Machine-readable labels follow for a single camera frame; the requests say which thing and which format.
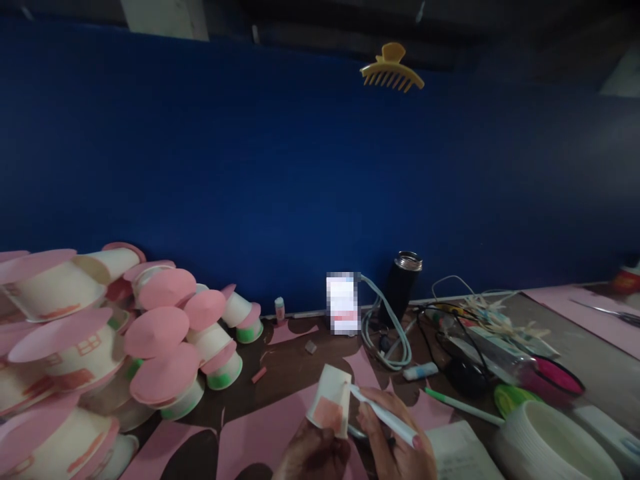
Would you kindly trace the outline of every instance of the table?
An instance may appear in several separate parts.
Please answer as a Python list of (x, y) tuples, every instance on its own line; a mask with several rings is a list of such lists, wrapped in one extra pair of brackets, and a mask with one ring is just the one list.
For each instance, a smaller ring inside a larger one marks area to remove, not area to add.
[[(587, 393), (582, 402), (593, 403), (622, 426), (640, 436), (640, 362), (522, 294), (506, 300), (505, 306), (505, 314), (515, 325), (526, 325), (530, 321), (536, 321), (536, 328), (552, 330), (552, 334), (545, 340), (562, 354), (560, 362), (572, 370), (587, 387)], [(415, 314), (408, 309), (403, 318), (403, 324), (406, 325), (414, 318)], [(258, 341), (250, 345), (238, 346), (238, 352), (244, 362), (238, 380), (223, 391), (207, 389), (198, 406), (180, 422), (212, 427), (220, 432), (223, 422), (242, 417), (313, 385), (317, 382), (326, 363), (352, 373), (350, 365), (343, 358), (358, 351), (361, 346), (359, 335), (352, 338), (331, 335), (320, 317), (289, 322), (290, 329), (296, 333), (308, 331), (313, 325), (317, 325), (319, 331), (277, 345), (266, 345), (265, 342), (271, 338), (273, 326), (265, 324), (265, 332)], [(426, 328), (425, 332), (437, 364), (446, 364), (449, 357), (435, 342), (435, 330)], [(408, 338), (416, 362), (431, 361), (424, 338), (418, 328), (412, 329)], [(317, 345), (313, 355), (305, 350), (309, 340)], [(251, 377), (262, 366), (267, 368), (267, 373), (254, 385)], [(396, 394), (406, 404), (412, 405), (416, 402), (418, 390), (425, 386), (424, 380), (408, 383), (401, 374), (386, 370), (375, 360), (371, 360), (371, 366), (381, 388), (392, 381)], [(454, 390), (442, 373), (430, 377), (429, 383), (436, 391), (499, 416), (492, 394), (475, 401), (465, 399)], [(355, 400), (351, 402), (350, 418), (354, 418), (357, 414), (357, 404)], [(485, 445), (490, 444), (492, 436), (497, 431), (496, 426), (464, 412), (456, 411), (452, 421), (457, 419), (468, 421)], [(159, 414), (156, 413), (152, 419), (131, 433), (138, 436), (143, 445), (159, 422)], [(360, 445), (358, 449), (370, 477), (375, 478), (371, 452)], [(162, 478), (166, 480), (214, 479), (217, 452), (218, 444), (215, 436), (209, 431), (198, 433), (176, 452)], [(270, 479), (271, 472), (265, 466), (254, 465), (242, 472), (238, 478), (241, 480)]]

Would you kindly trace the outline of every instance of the pink paper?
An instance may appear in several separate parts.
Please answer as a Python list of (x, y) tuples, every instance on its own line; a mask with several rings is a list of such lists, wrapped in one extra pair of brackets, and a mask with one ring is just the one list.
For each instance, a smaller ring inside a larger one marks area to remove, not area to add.
[[(359, 387), (380, 388), (380, 384), (373, 372), (373, 368), (371, 368), (371, 364), (364, 347), (360, 347), (356, 354), (350, 357), (345, 357), (345, 360), (350, 364), (351, 369), (353, 370), (353, 382), (356, 385)], [(393, 390), (393, 382), (391, 382), (391, 380), (389, 380), (389, 384), (385, 390)], [(419, 390), (418, 401), (415, 405), (409, 407), (409, 411), (422, 430), (431, 430), (448, 425), (453, 414), (453, 408), (431, 398), (424, 393), (422, 389)]]
[(635, 315), (640, 315), (640, 311), (571, 285), (524, 290), (524, 294), (640, 360), (640, 328), (613, 315), (578, 305), (570, 299), (611, 311)]
[(318, 326), (314, 325), (309, 331), (304, 333), (294, 333), (289, 330), (289, 320), (286, 325), (282, 325), (281, 327), (273, 328), (273, 335), (271, 336), (271, 340), (268, 345), (275, 345), (276, 343), (281, 343), (287, 340), (293, 340), (294, 338), (302, 337), (303, 335), (308, 335), (312, 332), (318, 331)]
[[(268, 407), (228, 422), (220, 433), (216, 480), (233, 480), (254, 463), (263, 463), (275, 471), (287, 444), (313, 403), (317, 388), (317, 384), (312, 385)], [(351, 458), (344, 478), (365, 480), (368, 478), (367, 472), (358, 450), (351, 439), (349, 443)]]
[(119, 480), (159, 480), (173, 454), (196, 433), (214, 429), (162, 421)]

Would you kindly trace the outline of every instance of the scissors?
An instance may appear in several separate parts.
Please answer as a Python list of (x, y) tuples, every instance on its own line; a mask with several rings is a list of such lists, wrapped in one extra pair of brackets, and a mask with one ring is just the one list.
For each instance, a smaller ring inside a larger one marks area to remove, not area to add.
[(640, 328), (640, 317), (638, 315), (634, 315), (632, 313), (627, 313), (627, 312), (616, 312), (616, 311), (611, 311), (611, 310), (606, 310), (600, 307), (592, 307), (591, 305), (587, 305), (586, 303), (581, 303), (578, 302), (578, 300), (574, 300), (574, 299), (569, 299), (574, 303), (577, 303), (578, 305), (582, 305), (583, 307), (588, 307), (588, 308), (592, 308), (594, 310), (598, 310), (601, 311), (603, 313), (608, 313), (609, 315), (613, 315), (614, 317), (618, 317), (620, 320), (622, 320), (623, 322), (626, 322), (630, 325), (633, 325), (634, 327), (638, 327)]

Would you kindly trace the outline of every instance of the notebook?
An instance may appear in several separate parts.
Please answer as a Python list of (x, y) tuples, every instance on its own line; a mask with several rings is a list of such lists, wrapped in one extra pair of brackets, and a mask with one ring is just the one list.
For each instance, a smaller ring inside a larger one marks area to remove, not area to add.
[(433, 446), (439, 480), (505, 480), (466, 421), (425, 434)]

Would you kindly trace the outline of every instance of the fingernail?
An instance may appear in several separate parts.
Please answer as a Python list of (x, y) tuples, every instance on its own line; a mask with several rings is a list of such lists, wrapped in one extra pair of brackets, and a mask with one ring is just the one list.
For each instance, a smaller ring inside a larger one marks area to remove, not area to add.
[(420, 440), (420, 435), (414, 436), (412, 440), (412, 444), (413, 444), (413, 448), (415, 448), (416, 450), (424, 449), (424, 446), (422, 445), (422, 440)]

